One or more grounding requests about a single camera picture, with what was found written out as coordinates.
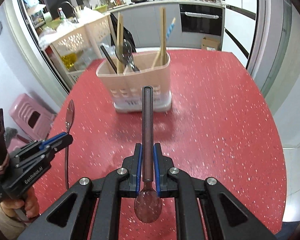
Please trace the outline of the person's left hand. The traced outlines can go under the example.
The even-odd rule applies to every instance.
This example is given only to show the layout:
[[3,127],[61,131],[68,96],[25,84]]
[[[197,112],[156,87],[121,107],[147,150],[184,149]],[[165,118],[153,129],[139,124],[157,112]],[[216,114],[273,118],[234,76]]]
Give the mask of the person's left hand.
[[6,199],[0,203],[0,207],[11,218],[18,218],[19,215],[15,210],[22,208],[24,208],[27,220],[31,220],[39,215],[39,203],[33,187],[29,188],[25,198]]

